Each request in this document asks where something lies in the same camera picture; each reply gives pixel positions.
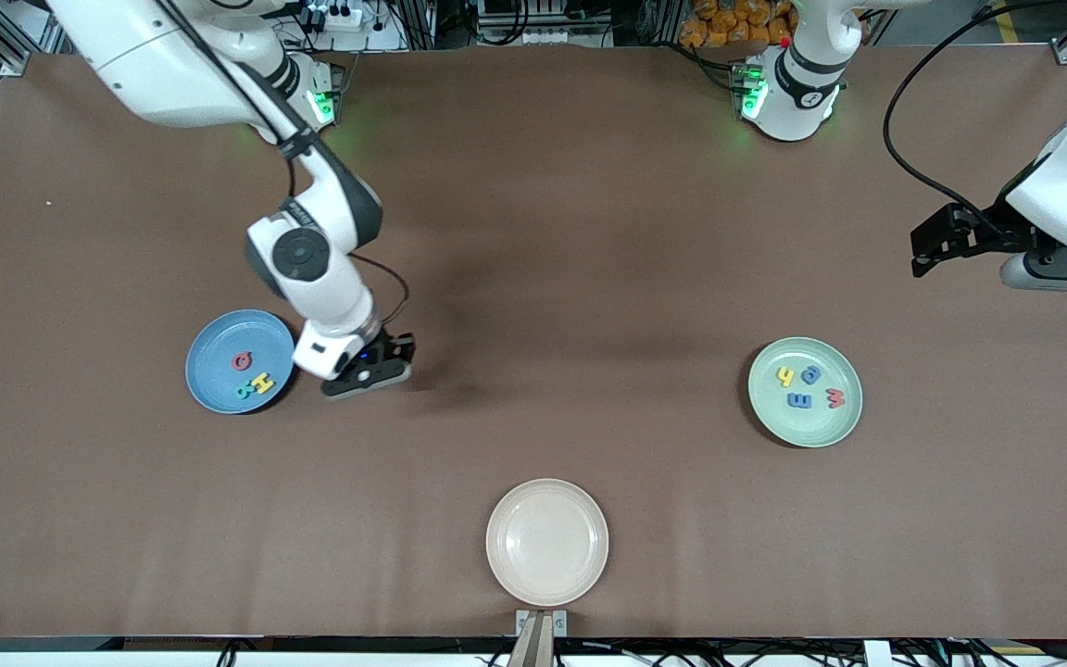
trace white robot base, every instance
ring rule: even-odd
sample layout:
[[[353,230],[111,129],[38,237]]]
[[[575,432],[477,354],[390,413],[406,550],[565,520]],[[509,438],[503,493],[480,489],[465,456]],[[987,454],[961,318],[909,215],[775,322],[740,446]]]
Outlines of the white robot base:
[[[742,95],[738,113],[746,122],[780,141],[809,139],[833,113],[834,98],[841,88],[829,94],[811,92],[800,101],[790,95],[776,80],[776,61],[784,55],[781,46],[770,46],[747,60],[748,67],[759,67],[762,77],[752,92]]]

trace orange bag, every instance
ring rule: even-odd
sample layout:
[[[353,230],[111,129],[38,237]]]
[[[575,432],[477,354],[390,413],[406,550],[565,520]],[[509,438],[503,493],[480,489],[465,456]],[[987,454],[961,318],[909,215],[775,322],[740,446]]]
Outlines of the orange bag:
[[[698,49],[706,42],[706,23],[698,18],[687,18],[678,34],[678,43],[686,49]]]
[[[730,10],[719,10],[715,12],[715,17],[711,18],[711,30],[714,32],[730,32],[736,22],[735,13]]]
[[[737,22],[737,25],[735,25],[735,27],[733,27],[732,32],[729,32],[727,34],[727,41],[728,42],[744,42],[745,38],[748,38],[748,29],[749,29],[749,27],[752,27],[752,26],[749,26],[747,21]]]
[[[719,11],[719,0],[694,0],[694,14],[704,21],[711,20]]]
[[[771,18],[768,21],[768,43],[769,44],[780,44],[782,38],[792,37],[793,33],[789,31],[789,21],[784,20],[783,17]]]

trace brown table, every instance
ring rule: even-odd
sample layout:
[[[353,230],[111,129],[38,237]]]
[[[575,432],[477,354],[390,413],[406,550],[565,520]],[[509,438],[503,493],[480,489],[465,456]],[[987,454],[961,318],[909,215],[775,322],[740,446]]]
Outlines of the brown table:
[[[0,635],[507,632],[488,512],[552,476],[611,530],[574,634],[1067,636],[1067,295],[999,256],[911,277],[943,200],[880,117],[922,53],[860,52],[802,144],[668,51],[365,57],[327,141],[385,202],[415,376],[337,403],[304,377],[253,417],[182,363],[228,309],[299,324],[242,260],[283,163],[35,57],[0,90]],[[1066,118],[1045,47],[965,47],[894,130],[989,202]],[[748,414],[790,334],[863,377],[826,450]]]

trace blue plate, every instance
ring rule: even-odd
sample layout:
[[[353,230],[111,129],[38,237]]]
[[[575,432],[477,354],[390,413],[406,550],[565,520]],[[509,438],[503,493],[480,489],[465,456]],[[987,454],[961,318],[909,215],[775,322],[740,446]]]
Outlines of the blue plate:
[[[291,380],[291,330],[267,312],[238,309],[208,322],[184,364],[187,390],[221,414],[259,409]]]

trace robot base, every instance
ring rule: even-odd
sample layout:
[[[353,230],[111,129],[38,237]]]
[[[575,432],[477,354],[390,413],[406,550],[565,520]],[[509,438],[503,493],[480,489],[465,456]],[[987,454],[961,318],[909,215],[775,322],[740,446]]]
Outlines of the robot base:
[[[1067,280],[1037,277],[1030,273],[1024,261],[1026,257],[1020,253],[1003,263],[999,269],[999,277],[1003,284],[1014,290],[1067,291]]]
[[[747,60],[747,64],[760,67],[760,72],[763,72],[764,89],[758,94],[749,95],[753,97],[753,109],[742,102],[738,110],[746,122],[759,127],[768,137],[780,141],[800,141],[812,137],[817,127],[833,113],[833,101],[839,89],[835,88],[833,93],[823,97],[812,109],[800,109],[793,97],[776,83],[776,59],[783,54],[784,50],[780,46],[770,46]]]
[[[330,400],[356,397],[361,394],[403,383],[411,377],[411,360],[414,359],[414,336],[402,333],[389,336],[382,329],[367,346],[361,350],[335,380],[327,380],[320,385],[323,396]]]

